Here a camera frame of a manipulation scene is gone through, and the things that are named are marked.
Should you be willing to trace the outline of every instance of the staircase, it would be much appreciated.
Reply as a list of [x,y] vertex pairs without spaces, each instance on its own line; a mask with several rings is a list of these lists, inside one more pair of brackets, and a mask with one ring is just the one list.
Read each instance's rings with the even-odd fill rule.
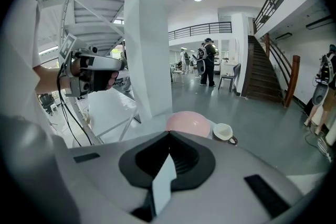
[[282,90],[269,58],[254,36],[248,36],[248,43],[253,46],[253,61],[246,97],[281,103]]

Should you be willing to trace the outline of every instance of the gray floor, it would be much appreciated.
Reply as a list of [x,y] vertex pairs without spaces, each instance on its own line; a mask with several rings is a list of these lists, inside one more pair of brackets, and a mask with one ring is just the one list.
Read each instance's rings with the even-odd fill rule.
[[[329,161],[307,140],[316,145],[316,137],[304,127],[307,118],[292,102],[285,109],[281,104],[237,97],[229,93],[229,80],[223,87],[199,85],[194,74],[177,74],[172,84],[173,112],[194,111],[215,123],[229,124],[238,139],[238,146],[247,149],[285,175],[309,175],[328,171]],[[126,93],[133,98],[132,91]]]

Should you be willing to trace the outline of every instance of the wooden stair railing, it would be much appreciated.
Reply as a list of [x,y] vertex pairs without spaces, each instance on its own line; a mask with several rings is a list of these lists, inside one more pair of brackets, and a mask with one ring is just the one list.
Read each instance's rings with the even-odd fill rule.
[[285,108],[289,107],[290,102],[293,98],[296,84],[298,81],[299,77],[299,70],[300,70],[300,56],[298,55],[293,55],[292,59],[292,64],[288,61],[287,57],[284,55],[284,53],[280,50],[280,48],[275,44],[273,40],[269,38],[269,34],[265,34],[265,37],[262,37],[261,40],[265,43],[266,45],[266,51],[267,47],[269,48],[269,51],[272,53],[275,61],[277,62],[279,69],[285,79],[285,82],[287,84],[287,92],[285,99],[283,101],[283,105]]

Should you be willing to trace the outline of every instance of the black pants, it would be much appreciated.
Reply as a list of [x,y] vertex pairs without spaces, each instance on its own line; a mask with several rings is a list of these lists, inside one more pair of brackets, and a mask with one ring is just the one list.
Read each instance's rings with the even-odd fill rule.
[[209,86],[215,85],[214,83],[214,68],[215,65],[205,64],[205,70],[201,78],[201,84],[206,84],[206,78],[209,77]]

